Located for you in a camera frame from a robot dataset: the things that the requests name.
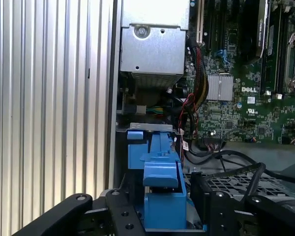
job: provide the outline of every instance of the screw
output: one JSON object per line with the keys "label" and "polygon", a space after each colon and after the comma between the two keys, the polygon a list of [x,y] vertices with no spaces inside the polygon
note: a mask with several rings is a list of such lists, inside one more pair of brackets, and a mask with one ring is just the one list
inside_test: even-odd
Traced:
{"label": "screw", "polygon": [[219,197],[223,197],[224,196],[224,193],[223,192],[216,192],[215,193],[217,196],[219,196]]}
{"label": "screw", "polygon": [[112,195],[119,195],[119,192],[116,190],[116,191],[112,192]]}
{"label": "screw", "polygon": [[79,196],[78,198],[77,198],[77,200],[78,201],[82,201],[82,200],[84,200],[86,198],[86,196]]}
{"label": "screw", "polygon": [[259,198],[257,198],[257,197],[253,197],[252,200],[253,200],[254,202],[257,202],[257,203],[261,202],[261,200],[260,200]]}
{"label": "screw", "polygon": [[139,34],[139,36],[144,36],[146,32],[147,32],[147,29],[144,28],[144,27],[140,27],[140,28],[138,29],[138,34]]}

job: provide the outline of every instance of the dell logo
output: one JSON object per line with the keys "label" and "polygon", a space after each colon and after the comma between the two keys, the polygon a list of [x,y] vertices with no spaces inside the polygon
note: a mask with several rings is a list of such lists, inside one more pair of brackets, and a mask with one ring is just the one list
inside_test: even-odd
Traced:
{"label": "dell logo", "polygon": [[256,88],[241,87],[241,91],[242,92],[254,92],[254,93],[256,93],[257,92],[257,89]]}

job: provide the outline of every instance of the capacitor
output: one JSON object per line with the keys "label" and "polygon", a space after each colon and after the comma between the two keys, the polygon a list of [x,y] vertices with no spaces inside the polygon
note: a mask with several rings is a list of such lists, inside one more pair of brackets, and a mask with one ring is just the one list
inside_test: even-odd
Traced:
{"label": "capacitor", "polygon": [[237,103],[237,108],[238,108],[238,109],[241,109],[241,108],[242,108],[242,103],[241,103],[241,102],[238,102],[238,103]]}

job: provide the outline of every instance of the motherboard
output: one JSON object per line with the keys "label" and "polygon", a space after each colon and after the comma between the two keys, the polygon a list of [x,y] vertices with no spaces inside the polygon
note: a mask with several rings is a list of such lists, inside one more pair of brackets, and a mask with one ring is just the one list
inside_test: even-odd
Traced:
{"label": "motherboard", "polygon": [[[227,1],[224,14],[219,12],[222,2],[216,0],[214,4],[213,13],[207,2],[203,10],[202,34],[211,38],[209,48],[205,40],[201,44],[210,88],[198,110],[198,136],[221,139],[234,130],[227,141],[295,145],[295,87],[286,79],[293,80],[295,74],[295,46],[290,41],[295,35],[295,1],[269,2],[265,50],[261,59],[250,64],[242,63],[239,48],[244,1],[238,1],[237,20],[230,19],[232,0]],[[211,29],[206,27],[207,21],[211,21]],[[190,34],[197,33],[192,18],[189,27]],[[187,56],[184,78],[190,91],[195,76],[192,58]],[[231,88],[219,87],[222,83]]]}

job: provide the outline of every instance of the metal side panel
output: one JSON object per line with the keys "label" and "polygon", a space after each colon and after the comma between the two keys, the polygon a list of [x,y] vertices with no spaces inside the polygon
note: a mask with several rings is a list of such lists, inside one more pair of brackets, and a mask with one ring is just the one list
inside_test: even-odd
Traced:
{"label": "metal side panel", "polygon": [[106,188],[112,8],[0,0],[0,236]]}

